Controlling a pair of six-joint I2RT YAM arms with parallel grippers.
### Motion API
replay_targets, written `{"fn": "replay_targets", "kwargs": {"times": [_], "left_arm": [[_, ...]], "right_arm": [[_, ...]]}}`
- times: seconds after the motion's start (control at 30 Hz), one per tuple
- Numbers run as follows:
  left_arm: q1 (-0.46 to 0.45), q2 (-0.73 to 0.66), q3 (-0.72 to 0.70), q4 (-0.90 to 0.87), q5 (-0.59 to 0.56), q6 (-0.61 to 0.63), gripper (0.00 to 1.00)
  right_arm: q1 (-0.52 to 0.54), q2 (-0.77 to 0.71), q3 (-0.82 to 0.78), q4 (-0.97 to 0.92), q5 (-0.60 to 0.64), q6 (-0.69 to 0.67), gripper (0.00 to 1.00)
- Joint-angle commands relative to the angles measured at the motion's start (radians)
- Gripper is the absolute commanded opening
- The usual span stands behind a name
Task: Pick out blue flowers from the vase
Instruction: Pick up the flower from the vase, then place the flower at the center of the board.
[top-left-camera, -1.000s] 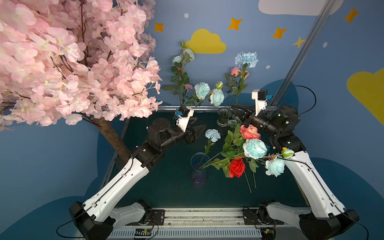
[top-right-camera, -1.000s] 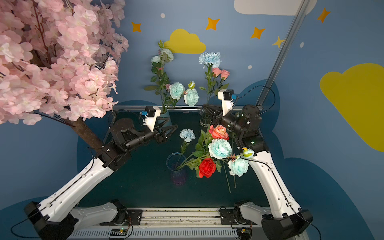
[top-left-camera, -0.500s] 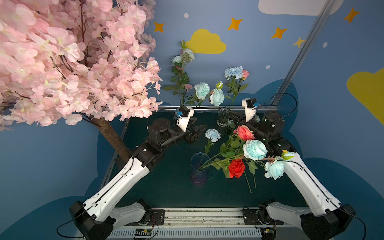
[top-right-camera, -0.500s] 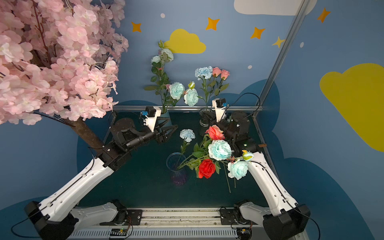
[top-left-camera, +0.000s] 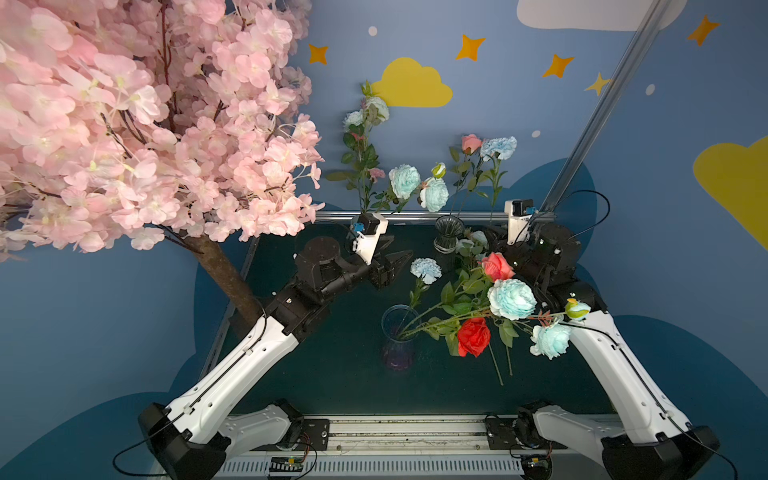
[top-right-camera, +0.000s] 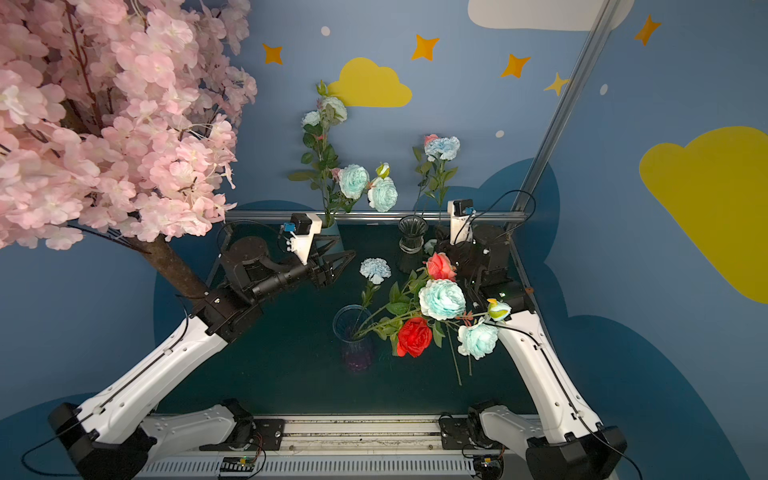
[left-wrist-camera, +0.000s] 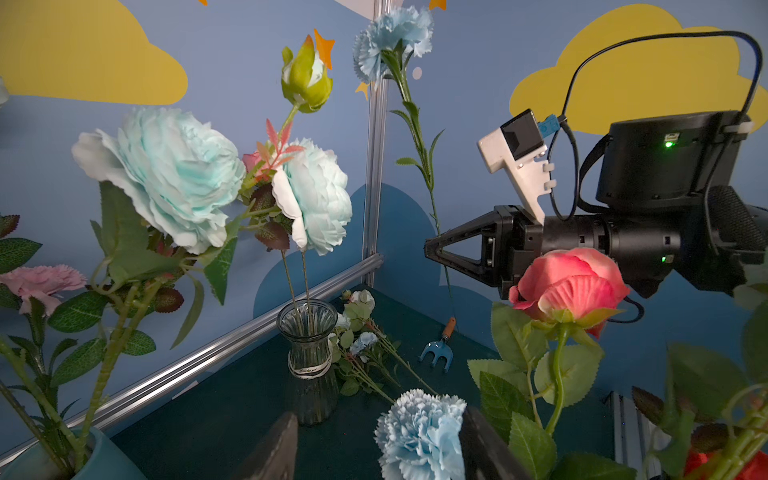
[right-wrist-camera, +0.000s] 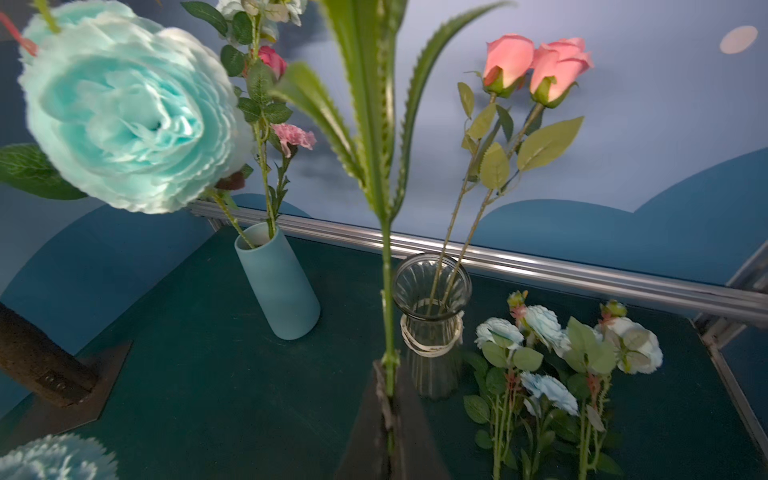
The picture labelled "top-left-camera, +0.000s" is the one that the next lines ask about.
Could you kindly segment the blue flower bunch purple vase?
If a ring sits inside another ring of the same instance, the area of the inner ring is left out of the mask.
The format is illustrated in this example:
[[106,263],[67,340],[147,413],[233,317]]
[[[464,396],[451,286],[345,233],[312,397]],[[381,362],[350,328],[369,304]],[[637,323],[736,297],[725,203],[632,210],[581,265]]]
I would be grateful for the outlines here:
[[[553,360],[567,352],[572,328],[570,321],[582,321],[591,312],[591,307],[581,301],[569,299],[564,307],[551,313],[537,310],[533,290],[517,279],[497,281],[488,294],[491,312],[494,316],[488,326],[495,325],[506,338],[513,337],[518,330],[530,335],[530,353]],[[411,339],[419,334],[417,327],[421,320],[429,318],[425,313],[409,322],[401,339]]]

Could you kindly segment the blue rose stem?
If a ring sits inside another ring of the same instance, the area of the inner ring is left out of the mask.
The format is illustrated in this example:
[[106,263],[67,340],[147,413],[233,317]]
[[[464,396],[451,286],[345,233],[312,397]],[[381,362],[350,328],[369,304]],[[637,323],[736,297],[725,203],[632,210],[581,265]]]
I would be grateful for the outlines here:
[[491,252],[491,242],[484,229],[465,228],[456,241],[455,252],[461,268],[471,270]]
[[400,212],[412,198],[415,198],[418,204],[428,212],[440,211],[449,198],[448,186],[444,180],[446,172],[444,163],[437,163],[426,179],[421,177],[416,167],[408,164],[391,169],[386,174],[389,187],[373,195],[373,210]]

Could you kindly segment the purple ribbed glass vase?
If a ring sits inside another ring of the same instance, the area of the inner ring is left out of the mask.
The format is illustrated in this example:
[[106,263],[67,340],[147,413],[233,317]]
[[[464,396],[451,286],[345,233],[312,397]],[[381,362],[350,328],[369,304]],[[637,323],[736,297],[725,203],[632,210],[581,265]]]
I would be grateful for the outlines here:
[[400,336],[416,316],[413,308],[402,304],[391,306],[382,316],[384,343],[381,357],[384,365],[392,371],[405,371],[413,364],[415,342],[413,339],[401,339]]

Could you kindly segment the clear ribbed glass vase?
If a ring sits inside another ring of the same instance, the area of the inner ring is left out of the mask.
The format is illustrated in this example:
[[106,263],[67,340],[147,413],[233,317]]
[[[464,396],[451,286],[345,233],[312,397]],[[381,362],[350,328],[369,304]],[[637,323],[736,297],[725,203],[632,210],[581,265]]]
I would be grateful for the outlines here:
[[464,232],[464,223],[454,215],[443,215],[436,220],[435,229],[433,246],[437,251],[438,264],[450,273],[454,269],[455,250]]

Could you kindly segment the pink rose stem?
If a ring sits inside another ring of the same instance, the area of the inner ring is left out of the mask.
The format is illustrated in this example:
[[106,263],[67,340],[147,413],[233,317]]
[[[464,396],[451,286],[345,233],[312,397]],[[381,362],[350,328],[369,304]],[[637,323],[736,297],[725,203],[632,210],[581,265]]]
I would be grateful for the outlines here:
[[464,205],[479,183],[482,172],[482,159],[479,157],[483,140],[475,134],[461,137],[459,146],[450,146],[449,153],[453,162],[449,171],[457,176],[450,214],[461,218]]

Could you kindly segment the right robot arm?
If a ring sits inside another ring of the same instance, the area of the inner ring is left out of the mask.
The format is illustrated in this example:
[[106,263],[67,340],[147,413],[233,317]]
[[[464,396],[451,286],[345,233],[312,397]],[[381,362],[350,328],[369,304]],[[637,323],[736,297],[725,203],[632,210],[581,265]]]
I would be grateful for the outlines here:
[[578,278],[581,242],[568,228],[534,232],[525,217],[509,221],[505,259],[541,308],[561,320],[536,345],[554,354],[574,347],[603,387],[621,422],[601,424],[547,401],[519,408],[513,423],[525,448],[565,446],[602,466],[612,479],[691,479],[718,452],[707,426],[694,426],[669,400],[620,334],[598,291]]

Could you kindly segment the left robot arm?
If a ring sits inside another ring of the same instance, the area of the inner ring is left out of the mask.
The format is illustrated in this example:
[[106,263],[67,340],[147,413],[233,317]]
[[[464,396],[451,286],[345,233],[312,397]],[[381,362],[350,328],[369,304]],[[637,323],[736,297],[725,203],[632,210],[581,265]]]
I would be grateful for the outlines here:
[[211,479],[233,457],[259,447],[299,443],[304,417],[278,400],[247,415],[232,411],[256,383],[329,315],[340,294],[368,281],[391,285],[412,259],[387,253],[389,235],[358,235],[341,255],[331,237],[310,240],[295,257],[296,273],[239,344],[196,385],[168,405],[153,403],[138,422],[148,450],[171,479]]

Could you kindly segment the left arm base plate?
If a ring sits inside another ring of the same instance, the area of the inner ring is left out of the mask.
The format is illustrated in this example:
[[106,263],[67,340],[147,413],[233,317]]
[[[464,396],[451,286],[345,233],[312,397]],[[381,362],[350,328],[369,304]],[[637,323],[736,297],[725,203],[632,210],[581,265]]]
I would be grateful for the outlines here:
[[326,418],[303,418],[292,422],[288,432],[288,447],[296,450],[311,445],[317,451],[326,451],[331,422]]

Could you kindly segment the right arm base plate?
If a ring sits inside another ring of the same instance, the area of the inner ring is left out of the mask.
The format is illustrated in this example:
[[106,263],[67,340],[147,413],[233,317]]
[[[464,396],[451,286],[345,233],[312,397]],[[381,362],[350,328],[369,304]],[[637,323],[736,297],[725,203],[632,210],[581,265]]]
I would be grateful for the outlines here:
[[516,417],[486,416],[483,420],[488,447],[492,451],[523,450]]

